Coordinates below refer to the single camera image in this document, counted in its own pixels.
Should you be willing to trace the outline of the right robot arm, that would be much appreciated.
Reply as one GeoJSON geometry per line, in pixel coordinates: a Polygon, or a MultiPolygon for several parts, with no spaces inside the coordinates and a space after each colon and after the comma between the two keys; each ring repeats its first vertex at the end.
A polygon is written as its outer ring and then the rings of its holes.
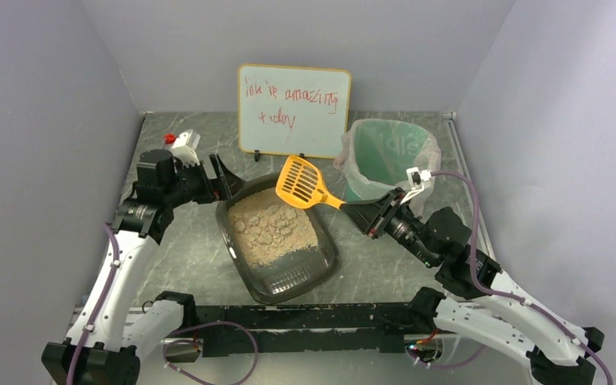
{"type": "Polygon", "coordinates": [[[451,331],[499,351],[528,369],[535,384],[591,384],[597,369],[613,382],[598,356],[605,335],[567,322],[529,295],[475,247],[471,229],[451,208],[422,221],[396,189],[339,209],[363,235],[388,235],[437,269],[445,291],[423,287],[408,304],[418,327],[451,331]]]}

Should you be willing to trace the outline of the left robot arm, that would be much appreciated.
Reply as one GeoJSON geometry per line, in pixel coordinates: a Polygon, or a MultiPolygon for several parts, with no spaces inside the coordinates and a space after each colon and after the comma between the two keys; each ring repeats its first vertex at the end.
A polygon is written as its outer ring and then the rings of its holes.
{"type": "Polygon", "coordinates": [[[160,294],[133,324],[126,321],[175,208],[227,201],[244,186],[218,155],[209,159],[213,179],[191,148],[140,155],[132,194],[104,226],[108,246],[88,300],[64,340],[49,342],[43,350],[43,366],[55,383],[134,384],[143,360],[165,338],[197,324],[194,297],[172,291],[160,294]]]}

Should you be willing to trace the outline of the yellow litter scoop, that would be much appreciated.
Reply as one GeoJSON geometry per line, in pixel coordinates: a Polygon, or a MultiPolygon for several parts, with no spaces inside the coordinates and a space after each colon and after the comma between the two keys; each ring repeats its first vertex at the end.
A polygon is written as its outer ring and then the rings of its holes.
{"type": "Polygon", "coordinates": [[[329,192],[319,168],[295,155],[287,157],[275,185],[275,193],[296,209],[310,209],[320,204],[340,209],[345,204],[329,192]]]}

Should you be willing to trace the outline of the dark grey litter box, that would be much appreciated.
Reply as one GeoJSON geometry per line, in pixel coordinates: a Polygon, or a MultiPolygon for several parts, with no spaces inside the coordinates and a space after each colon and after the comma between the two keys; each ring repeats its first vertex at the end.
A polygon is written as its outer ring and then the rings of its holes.
{"type": "Polygon", "coordinates": [[[246,181],[222,201],[216,219],[225,247],[255,302],[296,298],[333,275],[339,251],[314,209],[296,209],[275,192],[277,174],[246,181]]]}

